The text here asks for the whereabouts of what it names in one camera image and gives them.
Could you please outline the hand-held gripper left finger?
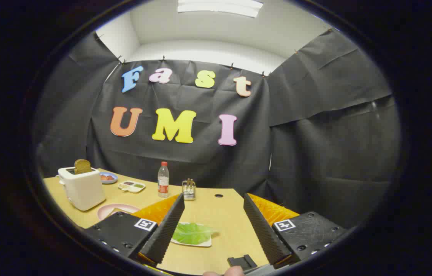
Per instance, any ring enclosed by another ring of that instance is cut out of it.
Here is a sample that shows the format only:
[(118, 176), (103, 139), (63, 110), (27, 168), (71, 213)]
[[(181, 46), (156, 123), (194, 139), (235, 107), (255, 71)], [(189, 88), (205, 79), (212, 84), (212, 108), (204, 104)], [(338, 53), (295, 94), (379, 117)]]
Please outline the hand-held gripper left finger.
[(156, 267), (165, 256), (184, 209), (184, 196), (177, 194), (133, 214), (114, 212), (84, 233), (118, 255)]

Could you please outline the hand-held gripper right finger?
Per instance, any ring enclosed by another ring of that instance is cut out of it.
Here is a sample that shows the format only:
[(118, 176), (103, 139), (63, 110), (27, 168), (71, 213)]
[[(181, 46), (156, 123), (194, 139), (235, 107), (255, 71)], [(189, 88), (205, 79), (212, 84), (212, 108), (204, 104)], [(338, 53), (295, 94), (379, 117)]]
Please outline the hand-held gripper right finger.
[(260, 246), (276, 269), (322, 252), (347, 231), (314, 211), (298, 214), (250, 193), (243, 198)]

